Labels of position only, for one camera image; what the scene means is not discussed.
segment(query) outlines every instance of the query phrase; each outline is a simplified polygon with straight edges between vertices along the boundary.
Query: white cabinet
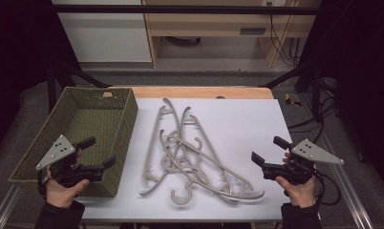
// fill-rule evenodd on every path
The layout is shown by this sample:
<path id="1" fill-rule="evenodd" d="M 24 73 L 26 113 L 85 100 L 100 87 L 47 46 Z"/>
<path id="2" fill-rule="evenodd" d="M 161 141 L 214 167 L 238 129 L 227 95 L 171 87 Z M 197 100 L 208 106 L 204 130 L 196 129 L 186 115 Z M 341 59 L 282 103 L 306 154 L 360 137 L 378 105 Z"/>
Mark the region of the white cabinet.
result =
<path id="1" fill-rule="evenodd" d="M 54 4 L 140 5 L 139 0 L 53 0 Z M 151 62 L 143 14 L 59 13 L 75 55 L 84 62 Z"/>

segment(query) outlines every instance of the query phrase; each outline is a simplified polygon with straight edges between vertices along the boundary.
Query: hand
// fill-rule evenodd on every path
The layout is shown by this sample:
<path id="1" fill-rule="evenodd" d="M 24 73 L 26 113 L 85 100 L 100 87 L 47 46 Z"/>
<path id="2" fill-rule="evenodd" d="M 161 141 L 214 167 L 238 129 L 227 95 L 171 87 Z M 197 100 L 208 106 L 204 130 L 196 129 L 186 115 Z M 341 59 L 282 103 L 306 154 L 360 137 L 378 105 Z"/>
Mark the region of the hand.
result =
<path id="1" fill-rule="evenodd" d="M 46 183 L 47 202 L 55 207 L 70 208 L 75 196 L 84 190 L 89 183 L 90 181 L 88 179 L 83 179 L 75 186 L 66 188 L 57 183 L 57 181 L 51 179 Z"/>
<path id="2" fill-rule="evenodd" d="M 284 158 L 284 162 L 289 161 L 290 153 L 285 153 L 287 158 Z M 312 177 L 305 184 L 292 185 L 283 177 L 276 177 L 275 180 L 284 188 L 289 195 L 290 202 L 293 206 L 299 206 L 301 208 L 313 206 L 315 178 Z"/>

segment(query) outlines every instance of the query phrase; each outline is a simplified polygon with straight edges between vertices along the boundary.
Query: white tabletop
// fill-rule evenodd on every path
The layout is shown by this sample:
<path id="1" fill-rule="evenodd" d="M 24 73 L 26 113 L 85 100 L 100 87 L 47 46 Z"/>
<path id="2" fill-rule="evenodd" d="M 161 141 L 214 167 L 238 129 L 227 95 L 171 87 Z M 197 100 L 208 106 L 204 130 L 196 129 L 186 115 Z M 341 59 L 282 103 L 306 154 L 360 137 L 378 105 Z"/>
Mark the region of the white tabletop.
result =
<path id="1" fill-rule="evenodd" d="M 203 125 L 220 162 L 246 178 L 254 187 L 254 193 L 265 191 L 262 198 L 239 200 L 238 204 L 224 202 L 203 187 L 193 184 L 193 197 L 185 205 L 177 205 L 171 199 L 171 190 L 177 197 L 186 196 L 187 178 L 177 172 L 167 174 L 162 183 L 148 196 L 139 192 L 148 187 L 142 182 L 142 172 L 151 135 L 162 99 L 139 98 L 139 113 L 123 168 L 119 190 L 115 198 L 78 198 L 86 205 L 84 221 L 264 221 L 280 220 L 280 207 L 288 198 L 283 189 L 272 180 L 263 179 L 261 168 L 251 161 L 251 152 L 262 156 L 267 163 L 282 164 L 284 150 L 272 143 L 278 135 L 291 141 L 287 125 L 276 99 L 170 99 L 179 119 L 183 109 L 191 107 L 190 114 Z M 174 130 L 173 117 L 166 114 L 160 123 L 164 134 Z M 196 128 L 187 127 L 185 139 L 198 145 L 194 137 Z M 160 158 L 164 155 L 160 141 L 156 140 L 150 164 L 151 171 L 159 175 Z M 203 152 L 208 152 L 203 144 Z M 203 166 L 210 167 L 205 160 Z M 222 182 L 220 173 L 207 172 L 215 185 Z"/>

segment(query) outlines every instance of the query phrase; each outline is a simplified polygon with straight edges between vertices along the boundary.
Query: woven basket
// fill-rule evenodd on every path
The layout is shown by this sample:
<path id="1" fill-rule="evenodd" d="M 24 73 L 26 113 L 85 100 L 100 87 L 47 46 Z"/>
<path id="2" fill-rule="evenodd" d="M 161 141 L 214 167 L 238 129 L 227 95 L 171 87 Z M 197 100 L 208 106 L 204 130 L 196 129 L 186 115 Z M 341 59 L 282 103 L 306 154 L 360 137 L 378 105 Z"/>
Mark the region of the woven basket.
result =
<path id="1" fill-rule="evenodd" d="M 99 165 L 106 158 L 116 156 L 117 163 L 105 171 L 102 181 L 90 183 L 80 195 L 114 197 L 138 109 L 132 89 L 66 88 L 9 182 L 37 193 L 35 167 L 60 135 L 71 143 L 95 136 L 96 144 L 82 152 L 78 162 Z"/>

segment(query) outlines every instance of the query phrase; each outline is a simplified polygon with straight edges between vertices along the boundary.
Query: table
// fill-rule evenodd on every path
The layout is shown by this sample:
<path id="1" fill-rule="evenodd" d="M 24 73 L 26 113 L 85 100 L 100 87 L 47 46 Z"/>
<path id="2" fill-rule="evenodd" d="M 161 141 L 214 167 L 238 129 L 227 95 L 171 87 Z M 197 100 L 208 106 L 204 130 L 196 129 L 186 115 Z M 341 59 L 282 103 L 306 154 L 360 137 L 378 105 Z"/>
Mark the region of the table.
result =
<path id="1" fill-rule="evenodd" d="M 138 101 L 139 113 L 123 168 L 119 191 L 115 198 L 78 198 L 86 205 L 83 221 L 281 220 L 280 206 L 283 202 L 287 202 L 288 198 L 284 196 L 282 188 L 276 182 L 264 180 L 261 169 L 250 161 L 251 150 L 254 150 L 269 163 L 282 163 L 284 150 L 274 145 L 272 139 L 275 135 L 279 135 L 290 140 L 278 101 L 272 99 L 273 96 L 269 89 L 243 87 L 134 87 L 133 89 Z M 248 179 L 252 183 L 255 193 L 266 190 L 266 194 L 262 198 L 239 200 L 238 204 L 230 204 L 216 198 L 204 188 L 193 185 L 191 201 L 185 205 L 177 205 L 171 201 L 170 193 L 174 189 L 177 197 L 185 195 L 185 191 L 182 190 L 185 178 L 181 174 L 168 174 L 160 186 L 148 196 L 142 197 L 139 194 L 144 188 L 141 174 L 157 110 L 163 104 L 162 98 L 170 96 L 178 114 L 181 114 L 180 111 L 184 105 L 192 107 L 191 113 L 199 118 L 212 145 L 218 152 L 222 164 Z M 218 96 L 233 99 L 211 99 Z M 246 115 L 246 117 L 236 120 L 236 116 L 240 115 Z M 252 125 L 244 124 L 247 120 L 250 120 L 249 124 L 252 120 L 262 120 L 263 125 L 268 126 L 263 126 L 263 130 L 261 130 L 257 127 L 256 121 Z M 222 123 L 225 121 L 227 125 L 219 125 L 219 121 Z M 209 171 L 208 174 L 210 177 L 214 172 Z"/>

